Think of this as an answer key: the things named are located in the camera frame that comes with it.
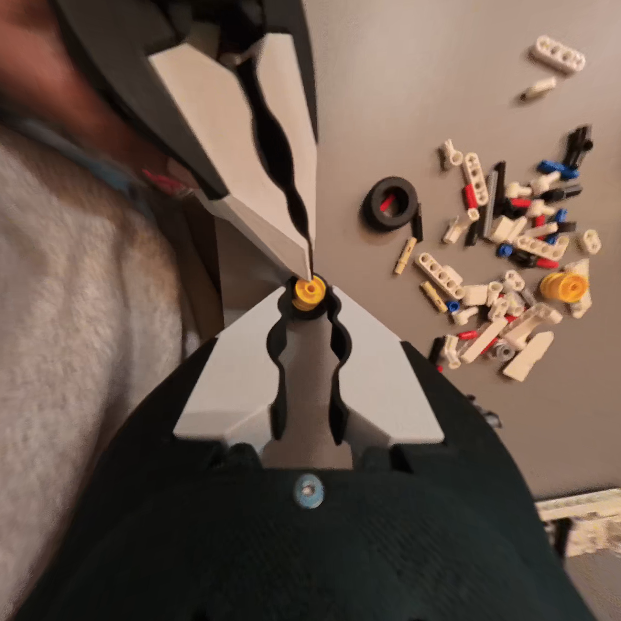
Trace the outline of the zebra striped lego aircraft model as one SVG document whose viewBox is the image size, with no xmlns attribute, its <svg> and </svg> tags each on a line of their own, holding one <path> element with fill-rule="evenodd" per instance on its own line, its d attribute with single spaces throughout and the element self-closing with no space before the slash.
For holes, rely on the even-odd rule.
<svg viewBox="0 0 621 621">
<path fill-rule="evenodd" d="M 620 489 L 535 502 L 550 544 L 565 560 L 601 550 L 620 554 Z"/>
</svg>

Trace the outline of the tan lego pin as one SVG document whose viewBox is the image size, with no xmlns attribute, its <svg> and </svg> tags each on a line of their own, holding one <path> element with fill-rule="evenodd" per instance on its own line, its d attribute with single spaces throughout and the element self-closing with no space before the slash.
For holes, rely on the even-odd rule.
<svg viewBox="0 0 621 621">
<path fill-rule="evenodd" d="M 415 245 L 417 244 L 417 238 L 416 237 L 409 237 L 407 242 L 405 243 L 399 258 L 396 261 L 394 270 L 393 270 L 393 274 L 395 276 L 399 276 L 401 275 L 405 268 L 407 267 L 410 257 L 412 255 L 412 252 L 415 248 Z"/>
</svg>

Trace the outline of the yellow lego wheel hub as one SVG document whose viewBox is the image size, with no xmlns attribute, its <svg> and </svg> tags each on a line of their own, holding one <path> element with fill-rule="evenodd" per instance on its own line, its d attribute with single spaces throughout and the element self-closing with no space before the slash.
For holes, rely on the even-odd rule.
<svg viewBox="0 0 621 621">
<path fill-rule="evenodd" d="M 301 312 L 316 309 L 325 299 L 327 285 L 318 275 L 310 281 L 299 278 L 293 287 L 292 305 Z"/>
<path fill-rule="evenodd" d="M 539 291 L 544 298 L 576 304 L 589 291 L 589 280 L 575 272 L 559 271 L 545 276 L 539 284 Z"/>
</svg>

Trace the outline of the red white packet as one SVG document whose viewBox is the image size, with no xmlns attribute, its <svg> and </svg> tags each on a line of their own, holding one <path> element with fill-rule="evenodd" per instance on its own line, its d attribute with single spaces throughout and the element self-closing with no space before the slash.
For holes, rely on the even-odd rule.
<svg viewBox="0 0 621 621">
<path fill-rule="evenodd" d="M 183 184 L 174 177 L 156 174 L 149 171 L 147 168 L 142 168 L 141 173 L 144 179 L 154 188 L 168 196 L 180 196 L 187 193 L 189 190 L 187 185 Z"/>
</svg>

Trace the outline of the person's grey hoodie torso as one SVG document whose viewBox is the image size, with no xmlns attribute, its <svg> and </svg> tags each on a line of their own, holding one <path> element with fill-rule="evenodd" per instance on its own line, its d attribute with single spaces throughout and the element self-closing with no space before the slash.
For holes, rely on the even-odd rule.
<svg viewBox="0 0 621 621">
<path fill-rule="evenodd" d="M 2 620 L 183 346 L 176 259 L 152 208 L 1 128 Z"/>
</svg>

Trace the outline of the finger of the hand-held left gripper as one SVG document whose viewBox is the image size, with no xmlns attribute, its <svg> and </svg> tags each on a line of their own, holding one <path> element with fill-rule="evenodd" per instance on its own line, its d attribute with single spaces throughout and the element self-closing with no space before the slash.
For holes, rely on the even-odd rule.
<svg viewBox="0 0 621 621">
<path fill-rule="evenodd" d="M 266 255 L 310 280 L 313 248 L 292 220 L 292 208 L 269 162 L 274 129 L 255 74 L 255 47 L 227 67 L 189 43 L 154 54 L 151 66 L 222 175 L 227 194 L 198 192 L 203 205 L 230 222 Z"/>
<path fill-rule="evenodd" d="M 267 34 L 255 47 L 255 74 L 274 129 L 269 162 L 299 232 L 315 247 L 317 101 L 312 48 L 292 34 Z"/>
</svg>

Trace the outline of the person's left hand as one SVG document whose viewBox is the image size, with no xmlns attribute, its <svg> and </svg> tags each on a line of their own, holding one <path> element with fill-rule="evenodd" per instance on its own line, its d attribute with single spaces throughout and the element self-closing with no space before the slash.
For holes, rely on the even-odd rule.
<svg viewBox="0 0 621 621">
<path fill-rule="evenodd" d="M 1 93 L 88 151 L 137 175 L 198 189 L 189 171 L 128 126 L 71 60 L 48 1 L 1 1 Z"/>
</svg>

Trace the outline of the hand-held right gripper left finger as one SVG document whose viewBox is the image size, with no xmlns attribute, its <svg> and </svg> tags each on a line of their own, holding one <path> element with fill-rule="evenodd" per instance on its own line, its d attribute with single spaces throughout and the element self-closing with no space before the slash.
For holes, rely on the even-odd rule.
<svg viewBox="0 0 621 621">
<path fill-rule="evenodd" d="M 174 428 L 175 438 L 252 446 L 261 456 L 281 439 L 287 417 L 280 360 L 287 344 L 291 288 L 280 287 L 213 342 Z"/>
</svg>

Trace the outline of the pile of loose lego pieces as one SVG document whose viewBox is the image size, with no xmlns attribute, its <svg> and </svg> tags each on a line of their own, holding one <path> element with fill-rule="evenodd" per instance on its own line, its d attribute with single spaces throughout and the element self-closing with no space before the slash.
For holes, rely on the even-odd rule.
<svg viewBox="0 0 621 621">
<path fill-rule="evenodd" d="M 563 303 L 574 319 L 580 319 L 592 306 L 590 267 L 592 256 L 602 243 L 594 229 L 576 232 L 576 224 L 566 219 L 567 210 L 559 202 L 576 195 L 581 186 L 578 165 L 585 152 L 593 147 L 591 127 L 581 126 L 568 138 L 570 164 L 544 159 L 536 166 L 538 175 L 528 184 L 506 181 L 505 160 L 483 174 L 478 155 L 460 155 L 447 140 L 443 156 L 450 167 L 457 161 L 462 167 L 464 195 L 468 210 L 452 220 L 441 239 L 455 244 L 466 232 L 465 242 L 487 240 L 495 255 L 510 260 L 517 268 L 544 269 L 541 280 L 556 272 L 575 272 L 589 280 L 589 291 L 576 304 Z M 511 380 L 523 382 L 554 340 L 552 331 L 533 334 L 542 325 L 556 325 L 562 313 L 543 301 L 525 284 L 516 269 L 509 269 L 501 281 L 487 284 L 464 284 L 451 266 L 442 266 L 430 253 L 422 252 L 415 265 L 428 274 L 423 285 L 440 311 L 449 312 L 455 325 L 462 327 L 474 312 L 486 307 L 486 323 L 479 330 L 446 336 L 438 360 L 439 370 L 457 369 L 484 354 L 505 362 L 501 372 Z"/>
</svg>

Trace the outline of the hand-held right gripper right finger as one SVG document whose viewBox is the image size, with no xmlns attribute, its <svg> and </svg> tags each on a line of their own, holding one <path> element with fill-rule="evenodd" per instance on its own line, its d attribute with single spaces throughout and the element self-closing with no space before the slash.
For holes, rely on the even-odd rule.
<svg viewBox="0 0 621 621">
<path fill-rule="evenodd" d="M 329 425 L 360 459 L 369 448 L 437 445 L 445 439 L 404 342 L 338 287 L 329 288 L 333 372 Z"/>
</svg>

